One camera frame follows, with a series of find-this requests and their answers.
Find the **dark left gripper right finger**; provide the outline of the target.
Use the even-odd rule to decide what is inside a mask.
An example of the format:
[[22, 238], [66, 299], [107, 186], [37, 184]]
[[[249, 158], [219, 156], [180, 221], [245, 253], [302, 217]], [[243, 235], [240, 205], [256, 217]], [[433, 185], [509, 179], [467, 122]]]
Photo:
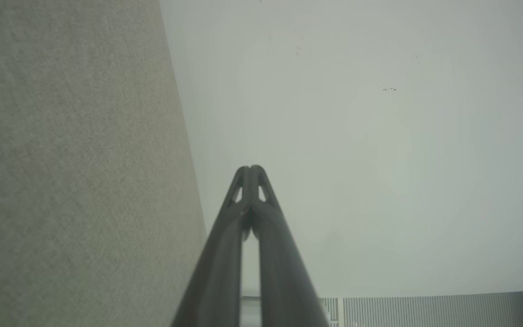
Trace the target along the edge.
[[327, 327], [329, 321], [265, 170], [250, 168], [252, 228], [259, 240], [264, 327]]

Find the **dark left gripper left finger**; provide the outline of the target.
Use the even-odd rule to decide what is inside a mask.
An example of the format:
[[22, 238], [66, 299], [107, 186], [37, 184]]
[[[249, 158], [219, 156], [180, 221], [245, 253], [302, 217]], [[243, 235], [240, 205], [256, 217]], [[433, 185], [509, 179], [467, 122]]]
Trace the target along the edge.
[[197, 266], [173, 319], [173, 327], [238, 327], [242, 245], [249, 234], [249, 168], [231, 182]]

